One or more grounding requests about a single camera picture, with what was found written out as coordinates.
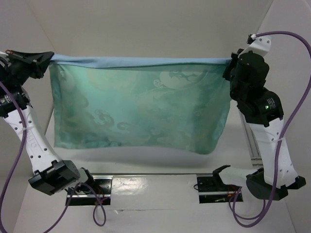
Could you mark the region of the light blue pillowcase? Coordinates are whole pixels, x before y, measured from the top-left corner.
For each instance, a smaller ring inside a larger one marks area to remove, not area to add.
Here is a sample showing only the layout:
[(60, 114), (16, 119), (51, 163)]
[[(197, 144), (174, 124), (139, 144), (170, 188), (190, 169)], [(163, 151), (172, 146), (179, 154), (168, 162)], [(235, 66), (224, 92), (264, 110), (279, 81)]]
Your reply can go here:
[(49, 66), (54, 144), (214, 151), (227, 121), (228, 58), (76, 57)]

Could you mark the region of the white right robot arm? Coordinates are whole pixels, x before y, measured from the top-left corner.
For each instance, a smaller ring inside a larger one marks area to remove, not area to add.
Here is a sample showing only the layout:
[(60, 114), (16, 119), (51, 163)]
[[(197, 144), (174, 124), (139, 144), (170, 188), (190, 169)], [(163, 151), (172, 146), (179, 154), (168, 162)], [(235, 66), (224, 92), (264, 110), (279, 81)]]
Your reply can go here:
[(289, 190), (306, 185), (292, 164), (286, 139), (281, 135), (284, 112), (279, 96), (265, 88), (269, 65), (263, 56), (239, 49), (231, 54), (231, 61), (223, 77), (230, 82), (230, 97), (250, 127), (259, 149), (263, 167), (243, 171), (238, 178), (259, 200), (281, 200)]

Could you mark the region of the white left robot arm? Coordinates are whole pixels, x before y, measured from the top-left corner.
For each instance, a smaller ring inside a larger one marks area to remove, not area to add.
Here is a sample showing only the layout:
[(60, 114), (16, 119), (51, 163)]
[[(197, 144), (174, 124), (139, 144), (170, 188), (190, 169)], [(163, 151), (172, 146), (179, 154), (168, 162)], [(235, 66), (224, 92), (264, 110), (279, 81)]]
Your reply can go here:
[(32, 188), (53, 195), (78, 184), (78, 191), (92, 193), (96, 182), (85, 168), (63, 160), (49, 144), (38, 123), (28, 93), (28, 78), (41, 79), (54, 53), (24, 53), (6, 50), (0, 54), (0, 116), (12, 127), (30, 159), (34, 176)]

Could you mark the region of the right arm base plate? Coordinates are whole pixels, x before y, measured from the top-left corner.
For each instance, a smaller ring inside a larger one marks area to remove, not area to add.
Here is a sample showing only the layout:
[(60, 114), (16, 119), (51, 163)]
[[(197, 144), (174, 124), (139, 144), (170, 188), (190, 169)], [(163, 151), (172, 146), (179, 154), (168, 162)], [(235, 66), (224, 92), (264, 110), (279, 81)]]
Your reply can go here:
[(224, 184), (219, 173), (229, 165), (221, 166), (212, 173), (197, 175), (197, 183), (193, 186), (198, 191), (199, 203), (225, 203), (233, 198), (239, 186)]

